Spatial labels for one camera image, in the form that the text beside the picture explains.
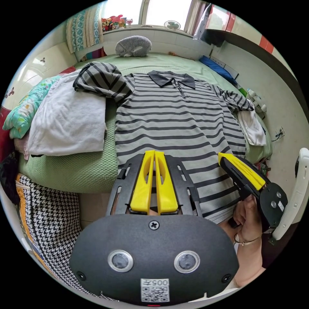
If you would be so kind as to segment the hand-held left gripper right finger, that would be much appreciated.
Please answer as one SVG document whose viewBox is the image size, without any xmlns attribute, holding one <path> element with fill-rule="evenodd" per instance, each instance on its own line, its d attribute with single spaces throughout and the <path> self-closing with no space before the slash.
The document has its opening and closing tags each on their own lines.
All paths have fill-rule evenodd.
<svg viewBox="0 0 309 309">
<path fill-rule="evenodd" d="M 158 214 L 175 213 L 178 203 L 164 152 L 155 151 L 156 198 Z"/>
</svg>

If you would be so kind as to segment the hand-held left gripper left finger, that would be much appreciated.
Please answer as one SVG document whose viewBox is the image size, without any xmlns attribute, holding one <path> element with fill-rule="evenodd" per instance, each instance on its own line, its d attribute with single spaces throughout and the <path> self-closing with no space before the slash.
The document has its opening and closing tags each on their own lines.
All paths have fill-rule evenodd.
<svg viewBox="0 0 309 309">
<path fill-rule="evenodd" d="M 141 161 L 130 208 L 133 212 L 149 214 L 155 151 L 146 151 Z"/>
</svg>

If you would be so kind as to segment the person's right hand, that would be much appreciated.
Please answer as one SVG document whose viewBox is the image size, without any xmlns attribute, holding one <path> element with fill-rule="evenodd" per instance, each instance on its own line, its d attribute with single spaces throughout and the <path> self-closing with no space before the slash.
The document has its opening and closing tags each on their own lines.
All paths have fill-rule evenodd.
<svg viewBox="0 0 309 309">
<path fill-rule="evenodd" d="M 256 198 L 253 195 L 237 203 L 233 219 L 240 226 L 236 239 L 241 244 L 251 244 L 261 237 L 262 223 Z"/>
</svg>

